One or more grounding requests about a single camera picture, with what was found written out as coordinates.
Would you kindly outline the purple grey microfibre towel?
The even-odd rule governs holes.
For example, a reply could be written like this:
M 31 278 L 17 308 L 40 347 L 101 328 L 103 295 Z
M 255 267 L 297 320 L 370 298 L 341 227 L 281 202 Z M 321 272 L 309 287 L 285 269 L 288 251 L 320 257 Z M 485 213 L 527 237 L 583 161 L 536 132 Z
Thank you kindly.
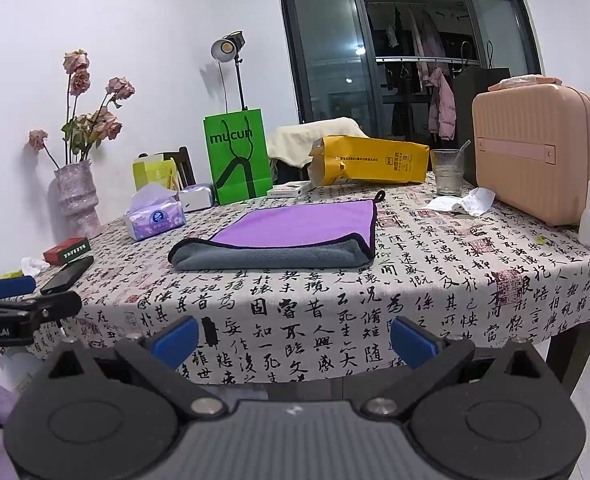
M 209 240 L 188 237 L 168 260 L 178 272 L 363 268 L 375 258 L 377 205 L 370 200 L 258 209 Z

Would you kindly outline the black smartphone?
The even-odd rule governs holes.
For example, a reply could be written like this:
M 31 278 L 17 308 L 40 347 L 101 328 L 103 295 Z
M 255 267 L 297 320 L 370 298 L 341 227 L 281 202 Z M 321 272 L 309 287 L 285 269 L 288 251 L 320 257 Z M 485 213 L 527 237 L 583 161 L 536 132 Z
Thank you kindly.
M 40 289 L 43 296 L 67 292 L 78 279 L 86 273 L 86 270 L 94 263 L 93 256 L 86 256 L 67 263 L 62 270 L 59 270 L 45 285 Z

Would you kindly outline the red cigarette box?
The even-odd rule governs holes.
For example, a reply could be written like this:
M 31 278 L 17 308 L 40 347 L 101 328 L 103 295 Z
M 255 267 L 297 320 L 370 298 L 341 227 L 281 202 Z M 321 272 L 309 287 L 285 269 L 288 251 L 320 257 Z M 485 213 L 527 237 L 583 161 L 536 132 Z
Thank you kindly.
M 91 250 L 86 237 L 68 238 L 43 253 L 43 260 L 51 266 L 63 266 Z

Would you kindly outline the calligraphy print tablecloth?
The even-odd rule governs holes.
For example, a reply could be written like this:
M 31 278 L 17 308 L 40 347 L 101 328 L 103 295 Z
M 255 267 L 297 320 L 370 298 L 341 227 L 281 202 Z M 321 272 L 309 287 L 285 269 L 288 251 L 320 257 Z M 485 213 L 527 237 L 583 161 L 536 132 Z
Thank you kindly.
M 434 194 L 432 181 L 386 188 L 375 259 L 360 270 L 173 270 L 176 243 L 212 237 L 271 207 L 268 198 L 196 212 L 142 242 L 115 220 L 92 240 L 94 263 L 76 285 L 80 314 L 41 326 L 30 352 L 43 359 L 67 335 L 107 348 L 188 314 L 199 345 L 180 366 L 186 378 L 303 382 L 397 365 L 389 327 L 399 315 L 481 347 L 513 337 L 537 343 L 590 322 L 590 248 L 575 229 L 502 203 L 478 218 L 443 214 L 429 209 Z

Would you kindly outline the purple tissue pack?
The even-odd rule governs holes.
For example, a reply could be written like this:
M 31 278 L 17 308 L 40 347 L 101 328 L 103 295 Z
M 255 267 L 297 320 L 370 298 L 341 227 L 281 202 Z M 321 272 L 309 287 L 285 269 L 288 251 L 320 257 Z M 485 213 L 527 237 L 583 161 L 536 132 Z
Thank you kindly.
M 139 242 L 184 226 L 185 216 L 175 190 L 149 183 L 132 196 L 124 222 L 132 240 Z

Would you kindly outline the crumpled white tissue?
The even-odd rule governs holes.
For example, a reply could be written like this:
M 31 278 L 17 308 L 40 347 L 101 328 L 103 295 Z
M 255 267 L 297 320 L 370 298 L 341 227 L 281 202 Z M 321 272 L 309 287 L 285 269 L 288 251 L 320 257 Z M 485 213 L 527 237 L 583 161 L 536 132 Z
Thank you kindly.
M 438 212 L 453 212 L 480 217 L 489 211 L 496 198 L 496 193 L 488 188 L 473 188 L 463 197 L 437 196 L 431 200 L 426 209 Z

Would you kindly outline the yellow green carton box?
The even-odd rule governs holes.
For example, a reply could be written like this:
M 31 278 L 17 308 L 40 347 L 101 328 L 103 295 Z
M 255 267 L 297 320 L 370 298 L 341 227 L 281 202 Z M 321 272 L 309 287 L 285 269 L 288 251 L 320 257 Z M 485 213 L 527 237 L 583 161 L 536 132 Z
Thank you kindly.
M 165 159 L 163 154 L 144 156 L 135 159 L 132 164 L 135 189 L 157 183 L 169 190 L 179 191 L 179 175 L 172 158 Z

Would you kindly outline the dried pink roses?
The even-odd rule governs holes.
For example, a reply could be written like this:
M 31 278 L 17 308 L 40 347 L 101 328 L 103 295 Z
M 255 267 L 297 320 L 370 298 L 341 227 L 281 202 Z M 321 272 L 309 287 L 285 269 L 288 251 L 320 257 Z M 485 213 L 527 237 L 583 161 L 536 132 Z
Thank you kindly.
M 122 130 L 122 122 L 112 108 L 119 110 L 122 103 L 135 95 L 135 86 L 126 77 L 112 77 L 105 86 L 103 99 L 97 110 L 78 112 L 80 96 L 91 88 L 89 53 L 83 49 L 66 52 L 63 69 L 67 76 L 66 120 L 60 128 L 64 142 L 64 162 L 60 164 L 46 145 L 48 134 L 36 129 L 28 132 L 27 144 L 35 153 L 45 152 L 57 170 L 89 158 L 92 148 L 104 141 L 115 140 Z

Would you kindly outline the dark wooden chair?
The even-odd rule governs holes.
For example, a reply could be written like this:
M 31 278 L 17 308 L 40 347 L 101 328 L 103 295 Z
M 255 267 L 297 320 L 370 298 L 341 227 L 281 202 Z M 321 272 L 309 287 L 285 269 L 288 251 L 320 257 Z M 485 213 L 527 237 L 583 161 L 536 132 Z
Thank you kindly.
M 185 146 L 180 146 L 174 152 L 156 153 L 156 156 L 161 156 L 163 160 L 172 159 L 174 161 L 181 190 L 188 186 L 196 185 L 190 154 L 188 154 L 188 149 Z

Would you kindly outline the clear drinking glass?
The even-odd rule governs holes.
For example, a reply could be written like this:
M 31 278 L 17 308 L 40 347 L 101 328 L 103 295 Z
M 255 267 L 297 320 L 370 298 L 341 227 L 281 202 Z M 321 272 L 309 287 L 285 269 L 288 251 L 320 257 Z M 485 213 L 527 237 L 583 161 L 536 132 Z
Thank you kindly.
M 470 140 L 467 140 L 460 148 L 437 148 L 430 151 L 430 163 L 438 195 L 461 196 L 464 180 L 464 154 L 469 146 Z

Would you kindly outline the white product box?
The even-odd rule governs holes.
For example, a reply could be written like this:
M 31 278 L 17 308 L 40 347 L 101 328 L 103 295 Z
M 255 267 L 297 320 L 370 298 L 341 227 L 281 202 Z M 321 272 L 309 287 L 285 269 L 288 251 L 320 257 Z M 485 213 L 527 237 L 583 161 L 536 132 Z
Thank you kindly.
M 314 189 L 311 181 L 290 181 L 282 184 L 274 184 L 267 192 L 267 196 L 273 198 L 293 198 L 306 194 Z

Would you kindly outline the green mucun paper bag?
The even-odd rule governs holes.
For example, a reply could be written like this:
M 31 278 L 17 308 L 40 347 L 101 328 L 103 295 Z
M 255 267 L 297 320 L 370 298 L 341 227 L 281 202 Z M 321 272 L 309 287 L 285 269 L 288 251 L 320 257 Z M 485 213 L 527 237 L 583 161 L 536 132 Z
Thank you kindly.
M 266 196 L 272 176 L 261 110 L 207 116 L 204 130 L 218 203 Z

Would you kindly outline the pink hanging jacket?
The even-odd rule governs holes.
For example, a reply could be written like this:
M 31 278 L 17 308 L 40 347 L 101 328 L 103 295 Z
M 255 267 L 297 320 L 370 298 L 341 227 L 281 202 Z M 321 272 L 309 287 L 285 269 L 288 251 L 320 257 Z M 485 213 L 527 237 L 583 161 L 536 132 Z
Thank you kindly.
M 451 141 L 455 136 L 455 98 L 440 67 L 432 71 L 428 85 L 432 87 L 428 112 L 429 131 L 442 140 Z

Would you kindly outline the cream blanket on chair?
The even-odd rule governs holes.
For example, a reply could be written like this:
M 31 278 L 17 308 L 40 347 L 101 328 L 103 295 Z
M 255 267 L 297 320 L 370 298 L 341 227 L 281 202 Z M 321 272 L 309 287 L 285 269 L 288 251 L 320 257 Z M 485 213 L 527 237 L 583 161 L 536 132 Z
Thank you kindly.
M 310 151 L 313 144 L 326 136 L 366 138 L 366 134 L 352 118 L 324 119 L 276 128 L 267 137 L 267 153 L 270 159 L 280 160 L 288 166 L 304 168 L 312 161 Z

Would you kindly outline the black paper bag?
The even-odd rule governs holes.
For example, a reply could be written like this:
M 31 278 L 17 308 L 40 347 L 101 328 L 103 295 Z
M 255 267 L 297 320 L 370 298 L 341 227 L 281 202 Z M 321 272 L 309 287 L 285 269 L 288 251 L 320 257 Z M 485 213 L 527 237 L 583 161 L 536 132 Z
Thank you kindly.
M 482 68 L 470 66 L 453 79 L 453 94 L 456 109 L 456 140 L 459 146 L 470 141 L 463 155 L 464 179 L 474 188 L 477 186 L 476 151 L 478 108 L 482 96 L 490 87 L 511 76 L 507 67 Z

